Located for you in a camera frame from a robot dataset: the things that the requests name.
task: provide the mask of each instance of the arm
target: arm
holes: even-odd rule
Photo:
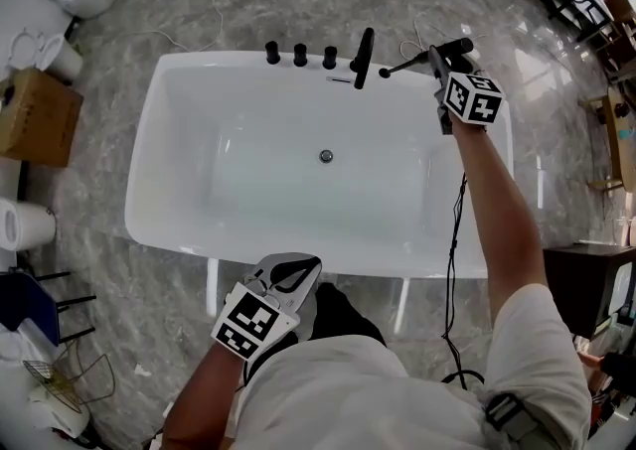
[[[221,446],[243,360],[213,344],[164,424],[164,450],[216,450]]]
[[[485,130],[450,113],[488,268],[493,321],[506,300],[546,273],[537,226]]]

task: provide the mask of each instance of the wire basket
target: wire basket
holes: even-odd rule
[[[24,361],[23,364],[36,381],[46,388],[51,395],[73,411],[81,413],[80,406],[83,401],[76,393],[73,382],[70,379],[46,362]]]

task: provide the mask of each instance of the freestanding bathtub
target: freestanding bathtub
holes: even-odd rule
[[[371,65],[354,89],[349,60],[327,71],[321,57],[304,68],[281,57],[275,66],[260,52],[159,60],[128,178],[130,235],[247,263],[299,251],[331,272],[445,276],[463,171],[440,132],[439,83],[409,71],[383,79]],[[512,173],[507,105],[488,133]],[[486,275],[468,194],[456,268]]]

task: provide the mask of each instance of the blue chair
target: blue chair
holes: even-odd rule
[[[97,298],[95,295],[91,295],[56,302],[40,285],[43,280],[69,275],[71,273],[68,271],[41,277],[34,277],[26,272],[11,272],[0,275],[0,323],[11,332],[15,332],[26,318],[30,318],[54,346],[94,332],[95,328],[90,327],[76,334],[66,337],[60,336],[58,315],[68,310],[71,305]]]

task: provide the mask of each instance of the cardboard box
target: cardboard box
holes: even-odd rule
[[[0,155],[65,167],[83,97],[37,69],[0,82]]]

